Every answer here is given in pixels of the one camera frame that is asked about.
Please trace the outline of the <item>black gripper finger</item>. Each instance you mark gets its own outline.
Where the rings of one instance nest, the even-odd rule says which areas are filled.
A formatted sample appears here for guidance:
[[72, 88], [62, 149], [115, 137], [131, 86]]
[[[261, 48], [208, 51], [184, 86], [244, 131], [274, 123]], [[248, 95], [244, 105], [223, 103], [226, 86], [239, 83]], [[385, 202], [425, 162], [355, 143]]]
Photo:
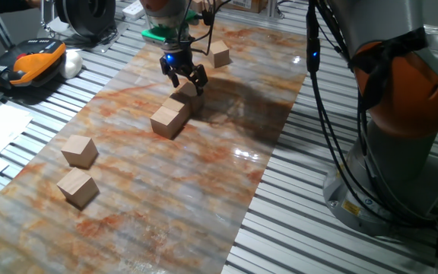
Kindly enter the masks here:
[[192, 67], [191, 73], [187, 76], [196, 89], [198, 96], [203, 95], [204, 86], [208, 83], [208, 76], [203, 65], [195, 65]]
[[175, 69], [167, 62], [165, 56], [160, 58], [160, 67], [163, 75], [166, 75], [172, 82], [173, 86], [177, 88], [179, 86], [179, 79], [176, 75]]

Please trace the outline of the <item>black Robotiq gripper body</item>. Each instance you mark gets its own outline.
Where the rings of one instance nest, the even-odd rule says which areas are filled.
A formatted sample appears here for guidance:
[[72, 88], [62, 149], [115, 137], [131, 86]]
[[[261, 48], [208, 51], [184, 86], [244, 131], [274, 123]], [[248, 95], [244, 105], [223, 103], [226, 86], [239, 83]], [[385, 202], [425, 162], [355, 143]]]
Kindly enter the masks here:
[[192, 62], [192, 51], [182, 49], [174, 53], [164, 53], [160, 58], [160, 67], [164, 75], [172, 71], [182, 76], [191, 75], [195, 67]]

